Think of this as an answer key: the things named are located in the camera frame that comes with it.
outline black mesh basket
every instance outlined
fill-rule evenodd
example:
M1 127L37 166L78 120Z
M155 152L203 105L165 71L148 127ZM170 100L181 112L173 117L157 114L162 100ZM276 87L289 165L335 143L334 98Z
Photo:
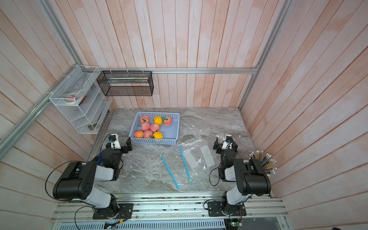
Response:
M97 78L105 96L152 96L150 71L105 70Z

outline gray marble surface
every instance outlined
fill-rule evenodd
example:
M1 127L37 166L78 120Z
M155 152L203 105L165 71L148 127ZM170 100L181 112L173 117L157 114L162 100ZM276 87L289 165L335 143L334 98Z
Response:
M237 158L248 159L254 151L254 145L246 129L241 114L236 108L156 108L156 109L118 109L106 134L117 133L119 142L125 143L129 136L134 117L138 111L174 112L180 113L180 127L177 145L136 144L132 142L133 151L122 156L123 169L117 181L97 182L95 185L110 193L135 192L200 192L228 191L235 182L220 181L217 186L211 186L208 176L212 169L220 163L220 155L212 149L216 136L223 141L225 134L233 136L238 144ZM195 142L197 148L191 153L199 161L199 166L191 169L188 165L193 184L189 183L185 166L180 154L179 145L183 150ZM199 149L208 145L215 165L207 167ZM162 162L162 153L166 163L177 180L180 189L177 190L173 179ZM217 170L211 174L212 184L218 181Z

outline mounting plate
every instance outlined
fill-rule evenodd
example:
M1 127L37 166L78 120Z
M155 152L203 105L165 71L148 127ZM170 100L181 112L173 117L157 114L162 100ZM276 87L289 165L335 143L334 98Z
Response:
M119 213L118 219L130 219L132 218L132 212L133 212L133 204L118 204L119 205ZM98 213L93 214L94 220L103 220L106 219L106 216L99 215Z
M221 201L209 201L208 215L209 216L246 216L244 204L241 205L226 205L225 210L222 211Z

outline blue plastic basket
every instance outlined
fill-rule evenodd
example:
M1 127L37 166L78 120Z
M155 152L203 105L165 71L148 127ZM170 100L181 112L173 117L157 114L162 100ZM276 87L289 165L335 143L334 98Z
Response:
M154 138L136 138L134 137L134 132L137 130L141 130L141 123L139 119L143 116L147 115L149 117L149 123L153 123L153 118L157 116L161 117L171 117L173 119L173 123L170 126L165 126L164 124L160 125L160 132L163 135L163 139L154 139ZM142 144L156 144L156 145L175 145L176 140L179 135L179 121L180 114L179 113L160 113L160 112L142 112L139 111L135 115L133 126L130 129L129 137L134 143L142 143Z

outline white wire shelf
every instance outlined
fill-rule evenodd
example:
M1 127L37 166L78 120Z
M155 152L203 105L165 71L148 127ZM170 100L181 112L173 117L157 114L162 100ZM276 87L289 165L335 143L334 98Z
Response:
M53 92L50 101L78 133L97 134L112 99L103 101L105 95L100 87L91 89L100 74L98 67L93 67L93 71L83 70L77 66Z

